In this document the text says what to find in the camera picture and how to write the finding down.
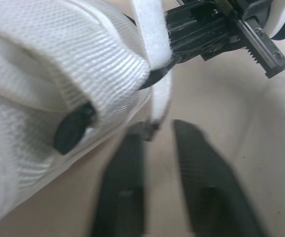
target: white fabric fold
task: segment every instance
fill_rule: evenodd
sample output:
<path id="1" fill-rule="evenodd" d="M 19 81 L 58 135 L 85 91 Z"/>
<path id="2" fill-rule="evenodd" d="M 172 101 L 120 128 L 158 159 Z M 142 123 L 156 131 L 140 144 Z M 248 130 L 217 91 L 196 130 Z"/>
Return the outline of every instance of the white fabric fold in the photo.
<path id="1" fill-rule="evenodd" d="M 103 0 L 0 0 L 0 218 L 148 100 L 150 89 L 138 89 L 169 61 L 169 38 L 160 0 L 133 6 L 140 31 Z M 153 120 L 163 116 L 170 89 L 170 73 L 152 88 Z M 86 102 L 97 123 L 63 157 L 52 148 L 56 128 Z"/>

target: robotic arm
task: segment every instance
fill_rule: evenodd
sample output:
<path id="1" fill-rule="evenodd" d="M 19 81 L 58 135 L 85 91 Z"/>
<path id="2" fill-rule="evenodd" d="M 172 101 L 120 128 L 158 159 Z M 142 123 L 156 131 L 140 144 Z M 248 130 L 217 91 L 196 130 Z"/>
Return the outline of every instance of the robotic arm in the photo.
<path id="1" fill-rule="evenodd" d="M 285 39 L 284 0 L 177 0 L 167 24 L 180 63 L 201 55 L 209 60 L 245 47 L 272 78 L 285 70 L 285 56 L 274 40 Z"/>

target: black mechanical bracket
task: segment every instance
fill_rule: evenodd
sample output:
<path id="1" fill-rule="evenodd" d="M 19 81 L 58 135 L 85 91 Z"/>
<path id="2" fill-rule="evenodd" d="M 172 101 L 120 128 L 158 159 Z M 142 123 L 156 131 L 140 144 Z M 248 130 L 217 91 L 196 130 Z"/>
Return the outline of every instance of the black mechanical bracket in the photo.
<path id="1" fill-rule="evenodd" d="M 285 56 L 263 31 L 270 0 L 182 0 L 168 11 L 172 49 L 185 62 L 246 47 L 272 78 L 285 70 Z"/>

